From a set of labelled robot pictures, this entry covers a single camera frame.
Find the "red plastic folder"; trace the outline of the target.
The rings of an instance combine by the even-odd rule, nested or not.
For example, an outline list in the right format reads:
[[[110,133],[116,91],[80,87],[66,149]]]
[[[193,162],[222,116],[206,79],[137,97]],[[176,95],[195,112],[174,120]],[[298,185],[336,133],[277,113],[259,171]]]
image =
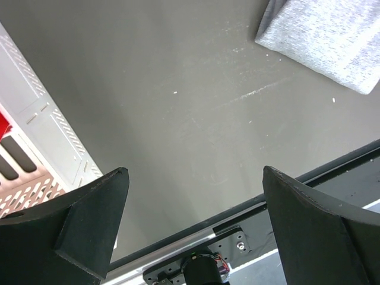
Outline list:
[[[11,130],[12,126],[6,119],[6,117],[0,113],[0,141],[3,139],[3,137],[9,133]]]

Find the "grey t shirt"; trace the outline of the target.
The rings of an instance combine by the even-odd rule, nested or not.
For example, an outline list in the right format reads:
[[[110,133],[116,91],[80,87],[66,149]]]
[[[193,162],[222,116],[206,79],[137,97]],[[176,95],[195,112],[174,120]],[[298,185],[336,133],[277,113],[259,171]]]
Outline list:
[[[369,94],[379,81],[379,1],[269,1],[255,42]]]

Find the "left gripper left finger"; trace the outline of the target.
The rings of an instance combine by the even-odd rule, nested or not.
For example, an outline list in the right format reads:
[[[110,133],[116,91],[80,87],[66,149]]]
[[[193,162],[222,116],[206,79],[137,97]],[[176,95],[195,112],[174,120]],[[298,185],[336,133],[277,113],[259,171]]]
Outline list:
[[[100,284],[107,276],[129,189],[119,167],[1,219],[1,284]]]

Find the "white plastic file organizer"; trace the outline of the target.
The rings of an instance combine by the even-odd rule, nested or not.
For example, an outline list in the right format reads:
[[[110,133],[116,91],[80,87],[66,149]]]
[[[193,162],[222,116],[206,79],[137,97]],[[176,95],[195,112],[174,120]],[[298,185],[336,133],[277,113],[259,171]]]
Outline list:
[[[11,36],[1,28],[1,217],[62,196],[102,172]]]

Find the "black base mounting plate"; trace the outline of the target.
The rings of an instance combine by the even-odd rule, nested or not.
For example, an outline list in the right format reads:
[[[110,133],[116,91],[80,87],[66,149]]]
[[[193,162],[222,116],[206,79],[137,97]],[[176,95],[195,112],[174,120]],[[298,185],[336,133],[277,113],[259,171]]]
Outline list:
[[[276,248],[273,231],[235,226],[143,272],[147,284],[229,284],[232,271]]]

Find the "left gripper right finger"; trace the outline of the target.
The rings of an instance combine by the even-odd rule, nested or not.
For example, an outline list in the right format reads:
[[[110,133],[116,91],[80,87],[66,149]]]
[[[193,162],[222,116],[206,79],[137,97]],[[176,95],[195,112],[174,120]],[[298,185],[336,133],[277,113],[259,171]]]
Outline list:
[[[379,214],[265,166],[262,185],[287,284],[379,284]]]

